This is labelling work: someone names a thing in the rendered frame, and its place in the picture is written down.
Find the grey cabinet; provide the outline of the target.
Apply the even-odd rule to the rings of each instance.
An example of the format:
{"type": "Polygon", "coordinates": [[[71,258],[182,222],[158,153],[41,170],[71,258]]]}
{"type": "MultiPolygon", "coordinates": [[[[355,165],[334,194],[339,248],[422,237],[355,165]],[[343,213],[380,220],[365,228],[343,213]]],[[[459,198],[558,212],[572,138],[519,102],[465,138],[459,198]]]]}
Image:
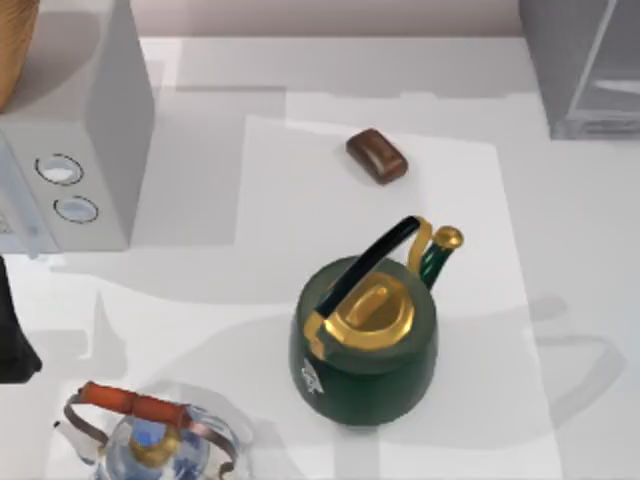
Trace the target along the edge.
{"type": "Polygon", "coordinates": [[[640,141],[640,0],[519,0],[554,140],[640,141]]]}

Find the green and gold kettle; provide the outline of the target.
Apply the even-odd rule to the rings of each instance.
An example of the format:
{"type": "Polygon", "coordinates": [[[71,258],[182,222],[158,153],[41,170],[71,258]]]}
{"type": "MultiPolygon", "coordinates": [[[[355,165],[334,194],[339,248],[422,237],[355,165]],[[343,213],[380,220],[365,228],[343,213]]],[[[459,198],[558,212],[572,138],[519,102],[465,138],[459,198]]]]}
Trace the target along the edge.
{"type": "Polygon", "coordinates": [[[373,427],[410,412],[438,354],[432,289],[462,232],[407,216],[359,255],[323,266],[304,284],[289,337],[302,399],[336,423],[373,427]]]}

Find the round microwave knob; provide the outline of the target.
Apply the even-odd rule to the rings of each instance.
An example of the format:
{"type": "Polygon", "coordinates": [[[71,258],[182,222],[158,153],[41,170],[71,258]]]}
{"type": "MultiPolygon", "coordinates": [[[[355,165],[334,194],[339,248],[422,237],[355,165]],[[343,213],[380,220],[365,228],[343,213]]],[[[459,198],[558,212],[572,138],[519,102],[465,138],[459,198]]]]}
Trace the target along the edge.
{"type": "Polygon", "coordinates": [[[53,208],[60,218],[75,224],[91,223],[99,216],[98,206],[82,196],[55,200],[53,208]]]}
{"type": "Polygon", "coordinates": [[[41,178],[54,185],[74,185],[84,177],[82,166],[75,159],[64,154],[37,158],[34,167],[41,178]]]}

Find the pale microwave oven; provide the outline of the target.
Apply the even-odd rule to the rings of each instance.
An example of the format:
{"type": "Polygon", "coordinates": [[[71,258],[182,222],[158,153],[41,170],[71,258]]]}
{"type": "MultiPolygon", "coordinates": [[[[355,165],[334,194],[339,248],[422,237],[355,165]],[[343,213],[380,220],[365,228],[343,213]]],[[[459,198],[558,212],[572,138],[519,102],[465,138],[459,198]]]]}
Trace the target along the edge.
{"type": "Polygon", "coordinates": [[[136,217],[155,106],[130,0],[40,0],[21,77],[0,112],[0,255],[121,251],[136,217]],[[84,170],[61,186],[37,158],[84,170]],[[82,196],[98,218],[75,224],[53,202],[82,196]]]}

